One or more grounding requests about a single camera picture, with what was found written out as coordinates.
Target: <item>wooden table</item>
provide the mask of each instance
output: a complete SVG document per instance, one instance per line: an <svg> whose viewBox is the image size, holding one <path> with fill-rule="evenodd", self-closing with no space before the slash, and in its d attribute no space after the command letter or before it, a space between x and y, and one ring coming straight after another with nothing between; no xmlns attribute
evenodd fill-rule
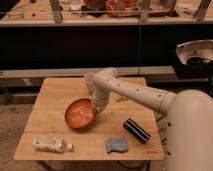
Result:
<svg viewBox="0 0 213 171"><path fill-rule="evenodd" d="M123 78L123 80L145 85L143 78ZM121 101L115 93L110 95L110 103L99 114L89 129L74 131L64 120L66 108L74 100L91 98L82 78L47 78L38 94L33 111L17 146L15 160L163 160L164 153L153 111L131 100ZM127 130L123 122L134 119L147 132L151 139L147 144L140 143ZM73 143L73 151L63 154L40 152L32 147L35 135L59 137ZM129 150L125 153L106 153L107 138L127 139Z"/></svg>

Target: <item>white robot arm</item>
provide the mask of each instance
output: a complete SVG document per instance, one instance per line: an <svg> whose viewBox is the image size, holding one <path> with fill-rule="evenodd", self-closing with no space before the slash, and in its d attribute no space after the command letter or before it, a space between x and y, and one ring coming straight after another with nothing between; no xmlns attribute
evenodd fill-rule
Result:
<svg viewBox="0 0 213 171"><path fill-rule="evenodd" d="M97 72L93 107L100 112L111 91L167 115L167 171L213 170L213 100L197 90L178 94L117 79L114 68Z"/></svg>

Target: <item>bowl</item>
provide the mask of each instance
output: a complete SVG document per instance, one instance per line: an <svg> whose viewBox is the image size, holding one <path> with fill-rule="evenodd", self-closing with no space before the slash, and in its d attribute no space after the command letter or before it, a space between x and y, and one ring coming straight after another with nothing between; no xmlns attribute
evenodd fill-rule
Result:
<svg viewBox="0 0 213 171"><path fill-rule="evenodd" d="M70 128L79 129L88 126L95 118L92 100L82 98L71 103L65 112L65 121Z"/></svg>

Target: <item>white container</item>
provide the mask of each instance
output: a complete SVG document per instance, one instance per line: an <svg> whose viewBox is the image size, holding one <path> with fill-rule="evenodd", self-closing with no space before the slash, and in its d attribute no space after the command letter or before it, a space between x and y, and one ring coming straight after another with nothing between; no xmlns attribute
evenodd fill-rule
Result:
<svg viewBox="0 0 213 171"><path fill-rule="evenodd" d="M66 141L39 135L33 138L33 147L39 151L49 151L55 153L64 153L66 151L72 151L72 144L67 144Z"/></svg>
<svg viewBox="0 0 213 171"><path fill-rule="evenodd" d="M89 72L84 75L84 81L87 85L87 88L88 88L88 91L90 94L92 94L93 90L94 90L94 83L93 83L94 74L95 73L93 73L93 72Z"/></svg>

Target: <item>plastic bottle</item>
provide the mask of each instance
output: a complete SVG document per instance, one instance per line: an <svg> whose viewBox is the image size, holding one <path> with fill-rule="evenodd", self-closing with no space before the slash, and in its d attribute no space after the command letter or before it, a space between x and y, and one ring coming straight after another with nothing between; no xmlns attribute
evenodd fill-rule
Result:
<svg viewBox="0 0 213 171"><path fill-rule="evenodd" d="M66 141L50 136L39 135L33 138L33 147L39 151L49 151L55 153L64 153L72 151L72 144Z"/></svg>

